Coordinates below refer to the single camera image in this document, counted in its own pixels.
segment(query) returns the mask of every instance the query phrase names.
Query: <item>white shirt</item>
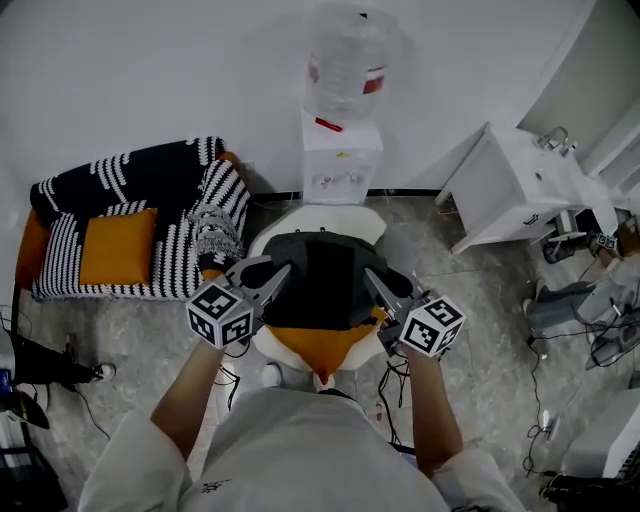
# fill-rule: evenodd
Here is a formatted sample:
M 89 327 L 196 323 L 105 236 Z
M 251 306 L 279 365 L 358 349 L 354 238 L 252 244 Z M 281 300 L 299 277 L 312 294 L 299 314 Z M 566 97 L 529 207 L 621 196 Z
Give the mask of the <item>white shirt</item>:
M 173 442 L 129 413 L 93 470 L 80 510 L 524 511 L 494 460 L 463 452 L 427 479 L 351 400 L 283 389 L 240 396 L 191 482 Z

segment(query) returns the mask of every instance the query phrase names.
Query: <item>plastic water bottle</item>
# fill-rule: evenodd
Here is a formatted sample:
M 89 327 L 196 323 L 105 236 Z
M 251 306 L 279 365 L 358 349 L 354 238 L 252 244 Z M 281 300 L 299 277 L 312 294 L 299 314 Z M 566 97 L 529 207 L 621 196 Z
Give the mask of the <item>plastic water bottle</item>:
M 395 27 L 395 17 L 376 9 L 321 4 L 313 18 L 305 110 L 341 127 L 371 115 Z

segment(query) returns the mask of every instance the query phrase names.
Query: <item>white sleeve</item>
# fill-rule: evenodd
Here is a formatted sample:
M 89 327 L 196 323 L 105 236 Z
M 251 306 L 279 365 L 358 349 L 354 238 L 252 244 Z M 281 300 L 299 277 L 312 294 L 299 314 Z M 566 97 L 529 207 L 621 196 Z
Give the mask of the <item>white sleeve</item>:
M 127 413 L 91 472 L 81 512 L 175 511 L 189 470 L 176 445 L 148 418 Z
M 495 512 L 525 512 L 498 469 L 480 450 L 465 450 L 447 461 L 431 481 L 452 510 L 480 507 Z

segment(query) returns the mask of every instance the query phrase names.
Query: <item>blue label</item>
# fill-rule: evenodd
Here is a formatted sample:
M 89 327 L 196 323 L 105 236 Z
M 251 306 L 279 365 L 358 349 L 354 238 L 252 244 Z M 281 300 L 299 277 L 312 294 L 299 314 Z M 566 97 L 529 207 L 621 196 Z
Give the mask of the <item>blue label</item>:
M 0 393 L 11 393 L 11 372 L 0 370 Z

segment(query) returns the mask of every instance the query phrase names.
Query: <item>faucet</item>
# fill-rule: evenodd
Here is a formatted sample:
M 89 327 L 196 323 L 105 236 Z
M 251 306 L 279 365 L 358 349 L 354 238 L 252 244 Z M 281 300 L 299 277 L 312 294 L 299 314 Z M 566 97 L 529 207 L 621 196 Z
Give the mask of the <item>faucet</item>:
M 557 144 L 554 145 L 552 143 L 552 141 L 554 140 L 553 136 L 558 131 L 560 131 L 560 132 L 562 132 L 564 134 L 564 139 L 562 140 L 562 142 L 558 142 Z M 546 149 L 547 151 L 553 151 L 560 144 L 562 144 L 563 147 L 566 147 L 568 142 L 569 142 L 569 132 L 567 131 L 567 129 L 564 126 L 556 126 L 549 133 L 547 133 L 546 135 L 543 135 L 542 137 L 538 138 L 538 140 L 536 141 L 536 144 L 541 149 Z

